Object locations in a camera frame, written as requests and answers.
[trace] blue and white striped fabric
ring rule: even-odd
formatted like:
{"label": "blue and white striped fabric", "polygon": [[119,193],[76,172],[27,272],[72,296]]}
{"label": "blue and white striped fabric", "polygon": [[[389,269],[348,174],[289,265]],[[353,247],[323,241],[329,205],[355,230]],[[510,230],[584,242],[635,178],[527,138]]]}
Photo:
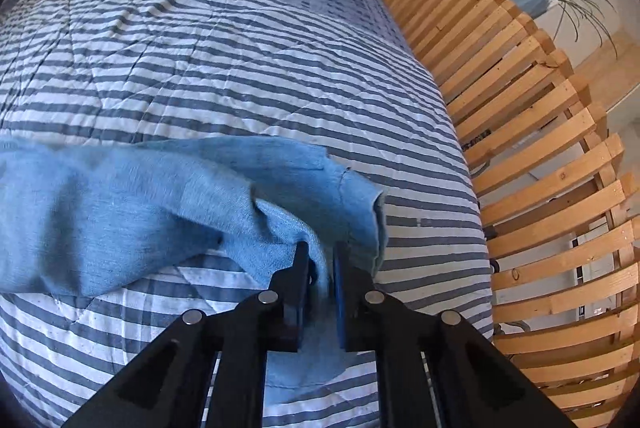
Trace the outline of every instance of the blue and white striped fabric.
{"label": "blue and white striped fabric", "polygon": [[[320,144],[388,188],[383,290],[492,329],[490,268],[440,94],[379,0],[13,0],[1,16],[0,134],[72,144],[216,134]],[[60,426],[189,308],[258,289],[210,252],[95,299],[0,297],[0,369],[41,426]],[[359,355],[264,426],[378,425]]]}

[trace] wooden rack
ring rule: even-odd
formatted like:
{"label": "wooden rack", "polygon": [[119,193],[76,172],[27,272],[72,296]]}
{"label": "wooden rack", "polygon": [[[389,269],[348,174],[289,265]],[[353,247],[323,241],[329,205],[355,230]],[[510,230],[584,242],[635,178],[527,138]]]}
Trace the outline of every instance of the wooden rack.
{"label": "wooden rack", "polygon": [[[594,280],[494,306],[494,322],[529,320],[609,296],[616,307],[560,326],[494,336],[495,345],[580,428],[606,425],[640,374],[640,217],[636,191],[618,176],[624,151],[607,135],[606,113],[563,51],[509,0],[384,0],[415,57],[433,74],[481,202],[489,257],[503,261],[555,239],[578,237],[599,220],[607,232],[548,258],[492,276],[494,292],[532,283],[613,255]],[[569,148],[565,166],[509,190],[510,183]]]}

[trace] wooden bed frame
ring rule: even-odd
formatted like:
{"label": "wooden bed frame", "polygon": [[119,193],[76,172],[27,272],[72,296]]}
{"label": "wooden bed frame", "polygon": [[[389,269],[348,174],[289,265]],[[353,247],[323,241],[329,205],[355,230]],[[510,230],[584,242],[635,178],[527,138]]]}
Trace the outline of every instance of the wooden bed frame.
{"label": "wooden bed frame", "polygon": [[636,191],[618,176],[623,145],[607,135],[606,113],[566,54],[509,0],[384,0],[415,57],[440,87],[478,198],[500,190],[559,153],[582,155],[530,185],[481,205],[492,260],[501,260],[606,220],[607,233],[492,276],[495,291],[548,278],[613,254],[609,274],[566,289],[494,306],[494,322],[576,309],[609,296],[603,314],[495,345],[580,428],[606,425],[640,373],[640,217],[626,216]]}

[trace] mattress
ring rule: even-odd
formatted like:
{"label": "mattress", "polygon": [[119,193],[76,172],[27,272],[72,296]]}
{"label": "mattress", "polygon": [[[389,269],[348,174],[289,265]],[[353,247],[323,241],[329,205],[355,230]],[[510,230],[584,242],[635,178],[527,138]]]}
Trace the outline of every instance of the mattress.
{"label": "mattress", "polygon": [[[0,134],[126,144],[218,134],[325,146],[386,188],[380,289],[492,331],[478,204],[431,75],[380,0],[9,0]],[[210,251],[95,298],[0,296],[0,370],[37,426],[58,427],[186,309],[260,289]],[[378,426],[374,355],[265,427]]]}

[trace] striped quilt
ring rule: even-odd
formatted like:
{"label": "striped quilt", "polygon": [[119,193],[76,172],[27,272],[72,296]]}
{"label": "striped quilt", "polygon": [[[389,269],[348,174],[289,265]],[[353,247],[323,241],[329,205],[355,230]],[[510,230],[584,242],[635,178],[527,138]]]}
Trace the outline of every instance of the striped quilt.
{"label": "striped quilt", "polygon": [[[388,192],[380,289],[492,330],[468,172],[430,74],[380,0],[11,0],[0,16],[0,134],[115,144],[268,134],[328,148]],[[259,286],[207,252],[93,299],[0,296],[0,370],[59,427],[184,310]],[[264,426],[378,426],[373,354]]]}

